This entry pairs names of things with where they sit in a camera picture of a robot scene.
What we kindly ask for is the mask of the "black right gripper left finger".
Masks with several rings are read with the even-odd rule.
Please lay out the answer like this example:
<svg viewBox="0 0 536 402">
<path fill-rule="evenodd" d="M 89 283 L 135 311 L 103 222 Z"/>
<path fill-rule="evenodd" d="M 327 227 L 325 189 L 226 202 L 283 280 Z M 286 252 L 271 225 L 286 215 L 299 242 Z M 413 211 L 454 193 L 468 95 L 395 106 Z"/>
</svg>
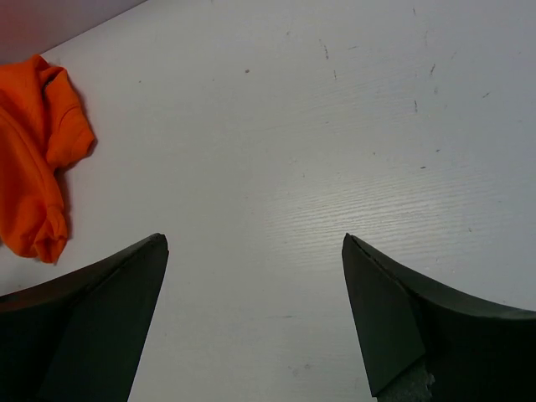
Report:
<svg viewBox="0 0 536 402">
<path fill-rule="evenodd" d="M 153 234 L 1 297 L 3 401 L 126 401 L 168 262 Z"/>
</svg>

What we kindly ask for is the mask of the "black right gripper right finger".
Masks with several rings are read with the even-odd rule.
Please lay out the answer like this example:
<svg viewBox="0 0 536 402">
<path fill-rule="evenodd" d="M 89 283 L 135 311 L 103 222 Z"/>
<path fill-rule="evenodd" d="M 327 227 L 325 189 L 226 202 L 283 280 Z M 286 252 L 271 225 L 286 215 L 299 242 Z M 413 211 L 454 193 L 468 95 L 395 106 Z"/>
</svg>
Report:
<svg viewBox="0 0 536 402">
<path fill-rule="evenodd" d="M 534 312 L 446 286 L 350 234 L 342 258 L 375 399 L 534 400 Z"/>
</svg>

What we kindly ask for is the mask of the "orange zip jacket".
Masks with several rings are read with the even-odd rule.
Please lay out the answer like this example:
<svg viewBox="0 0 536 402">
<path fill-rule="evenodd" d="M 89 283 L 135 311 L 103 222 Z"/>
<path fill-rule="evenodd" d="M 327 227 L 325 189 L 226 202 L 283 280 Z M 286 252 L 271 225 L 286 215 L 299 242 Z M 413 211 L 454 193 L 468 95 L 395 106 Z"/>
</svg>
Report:
<svg viewBox="0 0 536 402">
<path fill-rule="evenodd" d="M 70 237 L 55 173 L 95 142 L 67 69 L 40 55 L 1 68 L 1 241 L 55 263 Z"/>
</svg>

